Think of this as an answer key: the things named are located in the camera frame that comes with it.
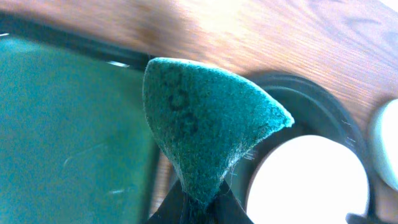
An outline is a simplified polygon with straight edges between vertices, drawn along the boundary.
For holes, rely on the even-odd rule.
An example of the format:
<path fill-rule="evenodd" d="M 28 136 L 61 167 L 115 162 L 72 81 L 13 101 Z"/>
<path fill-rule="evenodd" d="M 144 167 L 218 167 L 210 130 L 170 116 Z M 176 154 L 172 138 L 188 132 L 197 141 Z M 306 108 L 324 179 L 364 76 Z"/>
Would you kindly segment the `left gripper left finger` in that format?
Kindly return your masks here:
<path fill-rule="evenodd" d="M 157 211 L 146 224 L 184 224 L 188 218 L 188 196 L 182 190 L 179 180 L 174 183 Z"/>

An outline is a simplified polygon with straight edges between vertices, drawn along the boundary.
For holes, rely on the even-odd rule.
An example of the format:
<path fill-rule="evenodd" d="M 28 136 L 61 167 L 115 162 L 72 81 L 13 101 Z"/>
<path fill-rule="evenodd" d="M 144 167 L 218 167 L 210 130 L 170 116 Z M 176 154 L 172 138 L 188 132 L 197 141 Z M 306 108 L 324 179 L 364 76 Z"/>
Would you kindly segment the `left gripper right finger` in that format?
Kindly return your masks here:
<path fill-rule="evenodd" d="M 211 203 L 216 224 L 253 224 L 224 180 Z"/>

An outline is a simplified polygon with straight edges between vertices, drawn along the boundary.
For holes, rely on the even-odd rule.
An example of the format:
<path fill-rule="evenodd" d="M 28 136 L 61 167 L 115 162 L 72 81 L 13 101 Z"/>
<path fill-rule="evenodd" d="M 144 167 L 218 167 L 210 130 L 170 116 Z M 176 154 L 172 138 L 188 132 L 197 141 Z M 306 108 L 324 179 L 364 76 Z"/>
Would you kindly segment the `green scouring sponge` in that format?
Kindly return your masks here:
<path fill-rule="evenodd" d="M 183 191 L 209 205 L 228 170 L 293 116 L 254 82 L 192 60 L 157 57 L 144 72 L 143 103 L 154 139 Z"/>

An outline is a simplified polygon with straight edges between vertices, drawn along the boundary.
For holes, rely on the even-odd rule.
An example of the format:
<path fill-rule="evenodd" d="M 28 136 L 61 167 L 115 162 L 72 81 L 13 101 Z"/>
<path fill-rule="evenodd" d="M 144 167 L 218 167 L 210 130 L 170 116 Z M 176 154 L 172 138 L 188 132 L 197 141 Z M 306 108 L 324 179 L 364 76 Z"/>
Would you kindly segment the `mint plate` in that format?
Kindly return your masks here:
<path fill-rule="evenodd" d="M 374 169 L 397 191 L 397 99 L 375 112 L 369 126 L 369 142 Z"/>

